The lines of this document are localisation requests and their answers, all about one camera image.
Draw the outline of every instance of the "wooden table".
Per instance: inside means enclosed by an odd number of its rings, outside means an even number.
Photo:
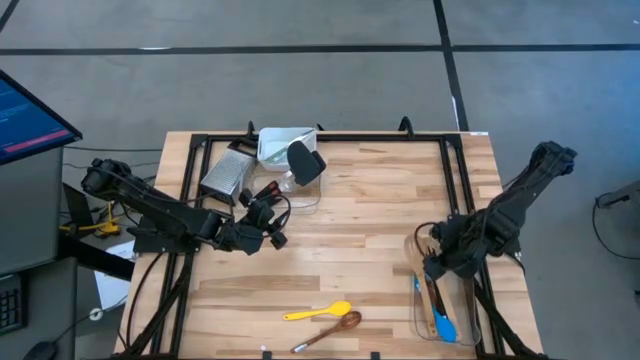
[[[191,135],[167,134],[158,169],[156,188],[176,198]],[[461,137],[476,207],[482,208],[501,191],[491,143],[485,135]],[[225,147],[214,144],[212,165]],[[442,221],[450,212],[437,144],[319,142],[318,151],[327,162],[322,197],[312,214],[294,211],[285,229],[289,238],[285,248],[276,251],[266,241],[252,256],[208,246],[196,255],[180,358],[260,358],[263,350],[272,351],[274,358],[369,358],[373,351],[382,358],[475,358],[470,344],[420,339],[412,320],[413,275],[403,250],[405,239],[418,224]],[[464,204],[453,152],[450,157],[459,202]],[[190,197],[195,196],[198,169]],[[214,203],[208,200],[205,207]],[[136,262],[123,333],[133,293],[154,256],[146,254]],[[153,268],[140,293],[132,337],[157,308],[166,257]],[[488,257],[488,264],[499,310],[525,344],[542,351],[522,271],[503,258]],[[326,307],[336,300],[350,301],[363,314],[360,326],[290,354],[290,348],[331,327],[336,318],[286,322],[282,315]],[[480,314],[490,352],[486,316]],[[165,352],[173,319],[170,313],[162,344]],[[116,351],[121,350],[118,342]]]

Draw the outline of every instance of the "gray floor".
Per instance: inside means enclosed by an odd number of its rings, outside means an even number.
[[[632,0],[444,0],[454,45],[640,42]],[[9,3],[0,1],[0,6]],[[0,48],[439,43],[431,1],[21,0]],[[576,149],[576,170],[531,208],[524,263],[542,342],[568,359],[640,353],[638,262],[608,254],[593,198],[640,179],[640,52],[456,53],[470,129],[491,134],[506,180],[533,147]],[[84,146],[159,147],[169,130],[323,124],[379,130],[403,115],[421,130],[457,128],[442,54],[0,57],[0,68],[77,125]],[[87,164],[96,154],[65,151]],[[154,153],[107,153],[130,163]],[[154,166],[138,169],[141,176]],[[82,172],[65,168],[77,185]],[[600,211],[614,249],[640,256],[634,209]],[[98,305],[80,274],[79,313]],[[83,324],[77,356],[106,356],[119,314]]]

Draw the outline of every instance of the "computer monitor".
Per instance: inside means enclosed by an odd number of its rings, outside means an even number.
[[[82,134],[0,70],[0,165],[82,139]]]

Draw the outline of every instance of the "metal table frame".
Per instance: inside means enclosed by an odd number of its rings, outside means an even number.
[[[317,141],[428,141],[438,143],[440,147],[440,154],[442,157],[442,168],[445,177],[445,183],[447,188],[447,195],[449,199],[449,207],[451,214],[459,214],[460,207],[458,205],[458,200],[456,197],[456,189],[453,181],[453,171],[451,169],[451,161],[449,159],[449,148],[453,148],[455,151],[456,162],[458,165],[460,179],[462,182],[462,192],[464,195],[465,206],[467,213],[472,213],[475,211],[475,204],[473,200],[473,194],[471,191],[471,183],[469,181],[469,174],[467,172],[467,165],[464,157],[464,149],[462,145],[462,138],[459,133],[429,133],[429,134],[416,134],[413,131],[413,126],[409,118],[404,117],[400,122],[400,126],[398,128],[397,134],[327,134],[323,133],[322,126],[318,125],[318,135]],[[255,140],[258,139],[258,135],[255,132],[255,128],[252,122],[249,122],[247,134]],[[217,141],[232,141],[238,138],[237,134],[193,134],[191,136],[191,141],[189,142],[189,153],[187,156],[187,163],[185,167],[184,177],[182,180],[182,187],[180,190],[180,200],[186,200],[188,198],[189,191],[191,189],[191,182],[193,177],[193,170],[197,166],[196,165],[196,154],[200,148],[203,148],[203,156],[202,162],[200,164],[200,180],[207,174],[209,171],[209,162],[211,160],[211,152],[213,149],[213,144]],[[201,187],[198,188],[196,197],[200,197],[204,195],[203,189]],[[199,200],[194,203],[194,207],[202,207],[204,200]],[[183,266],[193,266],[195,253],[189,253],[185,255],[185,261]],[[162,291],[159,303],[162,303],[164,299],[168,296],[171,291],[171,284],[173,283],[173,274],[175,273],[175,267],[177,263],[178,255],[175,253],[169,254],[169,258],[167,261],[164,280],[162,284]],[[493,297],[493,290],[491,287],[491,280],[489,278],[489,271],[486,265],[486,262],[483,263],[480,272],[480,283],[482,285],[482,291],[485,293],[487,298],[490,299],[491,303],[495,305],[495,300]],[[173,333],[171,336],[171,345],[169,353],[177,356],[178,351],[180,349],[180,341],[182,338],[182,326],[184,323],[184,317],[186,313],[186,305],[187,305],[187,296],[188,296],[188,287],[185,287],[185,290],[180,294],[178,298],[177,310],[175,313],[175,322],[173,326]],[[480,329],[480,322],[478,317],[478,312],[475,312],[476,322],[478,323],[478,330],[480,334],[482,330]],[[504,345],[502,342],[502,337],[498,332],[495,324],[493,322],[489,322],[493,348],[496,351],[497,355],[504,355]],[[160,347],[162,343],[162,334],[163,334],[164,323],[162,323],[154,334],[154,337],[151,341],[151,349],[150,354],[159,354]],[[485,351],[484,339],[481,338],[480,342],[476,345],[476,354],[478,357],[482,355],[490,355]],[[272,356],[271,352],[265,351],[263,352],[263,359],[270,359]],[[372,353],[372,359],[380,358],[379,353]]]

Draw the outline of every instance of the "metal bracket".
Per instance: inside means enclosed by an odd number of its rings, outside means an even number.
[[[254,132],[256,132],[256,127],[253,126],[253,121],[249,121],[247,124],[247,139],[256,140],[258,135],[254,134]]]
[[[189,149],[197,148],[207,140],[208,134],[193,134],[191,135],[191,141],[189,142]]]
[[[444,139],[446,142],[451,144],[456,151],[462,149],[462,138],[460,137],[460,134],[445,134]]]
[[[413,124],[411,124],[411,120],[408,116],[405,116],[400,120],[400,126],[398,127],[398,131],[407,131],[407,137],[412,138],[415,133],[413,132]]]

